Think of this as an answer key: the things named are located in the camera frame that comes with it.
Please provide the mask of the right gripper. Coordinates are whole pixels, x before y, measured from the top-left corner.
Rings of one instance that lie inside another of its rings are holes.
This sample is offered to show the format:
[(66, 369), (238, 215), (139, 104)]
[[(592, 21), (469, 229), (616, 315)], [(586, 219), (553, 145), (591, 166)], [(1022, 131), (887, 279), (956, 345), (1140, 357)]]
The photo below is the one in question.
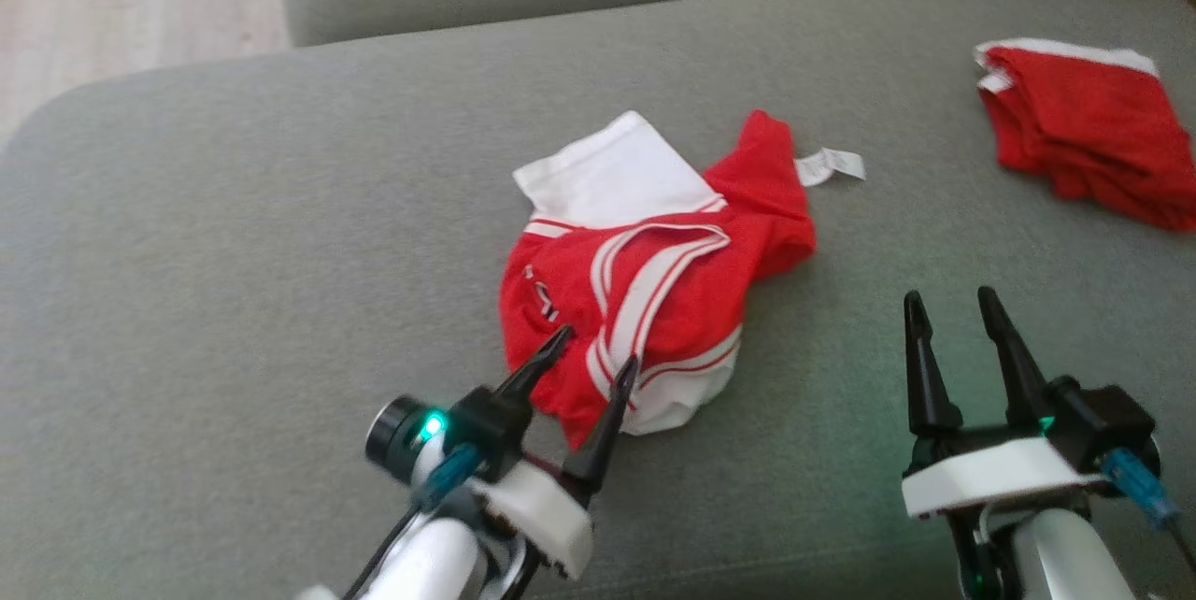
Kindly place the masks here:
[(1046, 379), (996, 290), (981, 286), (977, 301), (997, 351), (1009, 425), (962, 429), (960, 409), (948, 399), (933, 353), (921, 293), (909, 290), (903, 298), (908, 425), (916, 437), (901, 495), (913, 520), (1106, 482), (1096, 471), (1073, 467), (1046, 437), (1044, 429), (1054, 421)]

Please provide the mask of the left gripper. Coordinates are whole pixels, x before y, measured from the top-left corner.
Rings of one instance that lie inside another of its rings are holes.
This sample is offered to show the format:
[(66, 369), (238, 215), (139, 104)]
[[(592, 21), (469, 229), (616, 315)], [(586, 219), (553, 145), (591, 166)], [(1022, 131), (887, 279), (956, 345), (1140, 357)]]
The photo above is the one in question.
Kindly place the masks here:
[(533, 421), (527, 402), (573, 339), (574, 329), (561, 326), (493, 392), (474, 388), (448, 409), (448, 455), (465, 452), (477, 460), (463, 480), (483, 501), (483, 510), (539, 550), (565, 578), (581, 578), (592, 558), (594, 535), (590, 512), (578, 501), (602, 491), (626, 409), (640, 371), (631, 354), (614, 379), (602, 417), (557, 475), (525, 454), (524, 436)]

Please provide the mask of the red white shorts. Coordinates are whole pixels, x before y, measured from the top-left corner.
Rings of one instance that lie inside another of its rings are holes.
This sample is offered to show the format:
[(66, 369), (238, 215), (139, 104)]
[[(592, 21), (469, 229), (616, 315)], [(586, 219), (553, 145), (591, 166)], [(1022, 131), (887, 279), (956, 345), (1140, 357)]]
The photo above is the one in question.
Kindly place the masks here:
[(751, 286), (814, 255), (804, 192), (832, 175), (864, 179), (862, 157), (799, 158), (791, 127), (761, 110), (702, 171), (635, 111), (515, 169), (533, 212), (499, 289), (505, 357), (520, 366), (559, 327), (574, 332), (533, 408), (576, 449), (637, 359), (623, 433), (687, 424), (733, 375)]

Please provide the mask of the red white-trimmed shorts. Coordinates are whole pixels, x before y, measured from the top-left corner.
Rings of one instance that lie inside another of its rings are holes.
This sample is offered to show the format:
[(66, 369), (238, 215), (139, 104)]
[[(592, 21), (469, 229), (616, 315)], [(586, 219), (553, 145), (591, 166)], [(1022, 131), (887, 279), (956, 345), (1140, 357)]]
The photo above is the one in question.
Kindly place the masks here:
[(975, 45), (997, 163), (1067, 201), (1196, 233), (1196, 158), (1152, 59), (1043, 38)]

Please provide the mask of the grey fabric sofa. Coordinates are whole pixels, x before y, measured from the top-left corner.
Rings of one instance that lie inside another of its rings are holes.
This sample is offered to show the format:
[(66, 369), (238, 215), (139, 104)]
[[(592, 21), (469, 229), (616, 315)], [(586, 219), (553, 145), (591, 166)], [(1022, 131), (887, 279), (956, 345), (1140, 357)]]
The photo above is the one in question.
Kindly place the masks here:
[(910, 458), (902, 298), (968, 422), (1003, 420), (975, 289), (1046, 376), (1155, 417), (1196, 543), (1196, 235), (1005, 173), (974, 45), (1131, 48), (1196, 137), (1185, 0), (676, 0), (161, 69), (0, 152), (0, 600), (282, 600), (350, 584), (405, 510), (377, 410), (505, 374), (514, 169), (642, 114), (696, 169), (759, 108), (867, 180), (748, 299), (730, 387), (623, 437), (581, 581), (529, 596), (957, 596)]

